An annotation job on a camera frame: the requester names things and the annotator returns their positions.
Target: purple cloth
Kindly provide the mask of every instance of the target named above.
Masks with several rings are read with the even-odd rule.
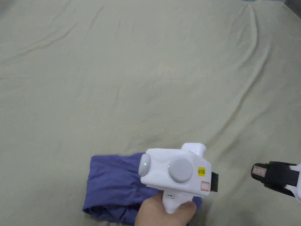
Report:
[[[134,224],[142,202],[158,193],[140,182],[138,168],[143,154],[93,156],[82,210],[101,220]],[[197,208],[202,204],[200,197],[193,201]]]

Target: red-bordered label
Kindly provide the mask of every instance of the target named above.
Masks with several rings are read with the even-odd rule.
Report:
[[[202,181],[201,191],[210,191],[210,183]]]
[[[256,175],[259,175],[261,177],[264,177],[265,173],[266,173],[266,169],[262,168],[262,167],[259,167],[259,166],[254,166],[253,170],[252,170],[252,173],[256,174]]]

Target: white handle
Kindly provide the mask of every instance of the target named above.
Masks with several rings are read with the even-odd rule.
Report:
[[[167,213],[174,213],[180,205],[192,201],[192,198],[191,194],[164,191],[162,203]]]

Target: white handheld device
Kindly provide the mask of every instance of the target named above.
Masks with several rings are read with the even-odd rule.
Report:
[[[204,197],[217,192],[218,174],[212,172],[203,158],[206,147],[200,143],[185,143],[181,149],[148,149],[139,165],[141,182],[164,190],[163,205],[173,213],[194,196]]]
[[[287,162],[256,163],[251,176],[265,187],[295,197],[301,202],[301,164]]]

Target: white sticker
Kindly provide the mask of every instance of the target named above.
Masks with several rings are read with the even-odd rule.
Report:
[[[174,196],[172,195],[172,194],[166,194],[166,196],[165,197],[167,197],[167,198],[170,198],[170,199],[173,199],[174,198]]]
[[[265,173],[266,173],[266,169],[262,168],[262,167],[259,167],[259,166],[254,166],[253,170],[252,170],[252,173],[256,174],[258,176],[264,177]]]
[[[210,183],[202,181],[201,183],[201,191],[209,191]]]

